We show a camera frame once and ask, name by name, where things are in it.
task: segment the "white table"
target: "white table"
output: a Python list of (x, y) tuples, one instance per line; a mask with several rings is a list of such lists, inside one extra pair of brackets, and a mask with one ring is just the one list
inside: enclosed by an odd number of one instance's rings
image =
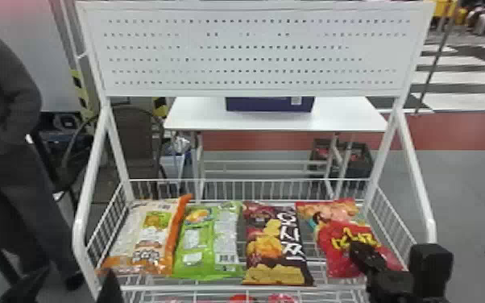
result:
[[(365, 97), (316, 98), (311, 113), (293, 112), (237, 112), (227, 111), (225, 98), (177, 98), (173, 103), (164, 127), (172, 131), (192, 132), (193, 176), (205, 179), (202, 131), (328, 131), (334, 132), (326, 163), (324, 178), (329, 177), (333, 158), (342, 163), (339, 178), (346, 175), (349, 156), (341, 156), (336, 148), (340, 132), (384, 132), (386, 120)], [(346, 154), (351, 154), (352, 140)], [(204, 183), (196, 183), (197, 198)], [(331, 197), (339, 193), (342, 182), (337, 182)]]

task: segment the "person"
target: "person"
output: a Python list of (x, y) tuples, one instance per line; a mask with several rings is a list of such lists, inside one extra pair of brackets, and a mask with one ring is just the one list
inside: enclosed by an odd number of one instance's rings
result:
[(0, 40), (0, 247), (19, 257), (23, 274), (53, 261), (68, 290), (83, 275), (72, 234), (53, 200), (44, 167), (25, 136), (36, 125), (41, 96), (20, 59)]

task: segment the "white wall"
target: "white wall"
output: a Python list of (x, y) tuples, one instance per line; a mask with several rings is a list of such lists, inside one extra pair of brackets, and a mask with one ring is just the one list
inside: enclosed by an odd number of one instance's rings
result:
[(79, 111), (48, 0), (0, 0), (0, 38), (34, 77), (44, 98), (43, 111)]

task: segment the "red floor stripe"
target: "red floor stripe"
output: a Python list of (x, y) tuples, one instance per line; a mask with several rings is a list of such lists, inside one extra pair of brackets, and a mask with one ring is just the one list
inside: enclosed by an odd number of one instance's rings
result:
[[(413, 142), (419, 150), (485, 150), (485, 113), (439, 113), (408, 116)], [(308, 150), (315, 138), (331, 133), (207, 131), (203, 134), (205, 150)], [(355, 133), (354, 139), (378, 148), (382, 134)], [(394, 149), (400, 145), (396, 140)]]

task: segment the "wire basket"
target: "wire basket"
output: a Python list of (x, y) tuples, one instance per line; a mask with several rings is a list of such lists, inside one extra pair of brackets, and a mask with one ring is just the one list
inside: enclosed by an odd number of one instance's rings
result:
[[(328, 189), (329, 185), (343, 182), (341, 192), (336, 195)], [(366, 179), (291, 179), (291, 180), (131, 180), (136, 199), (164, 199), (179, 197), (184, 193), (202, 190), (201, 200), (192, 203), (220, 203), (231, 200), (258, 200), (273, 205), (292, 205), (296, 201), (330, 201), (335, 197), (352, 197), (362, 206), (367, 188)], [(99, 268), (109, 254), (109, 250), (123, 226), (129, 210), (124, 190), (120, 184), (106, 206), (96, 225), (86, 252), (90, 262)], [(367, 221), (381, 243), (394, 251), (405, 266), (410, 247), (416, 242), (392, 207), (381, 189), (371, 202)], [(245, 230), (240, 224), (238, 229), (239, 259), (245, 260)], [(354, 279), (331, 279), (326, 275), (325, 257), (313, 241), (310, 228), (301, 223), (301, 237), (308, 258), (309, 270), (316, 287), (286, 286), (247, 286), (241, 279), (200, 282), (195, 280), (173, 279), (157, 275), (119, 276), (119, 282), (127, 302), (165, 302), (188, 301), (227, 302), (231, 296), (246, 293), (258, 299), (267, 300), (273, 293), (291, 294), (299, 301), (315, 302), (364, 302), (366, 301), (364, 277)]]

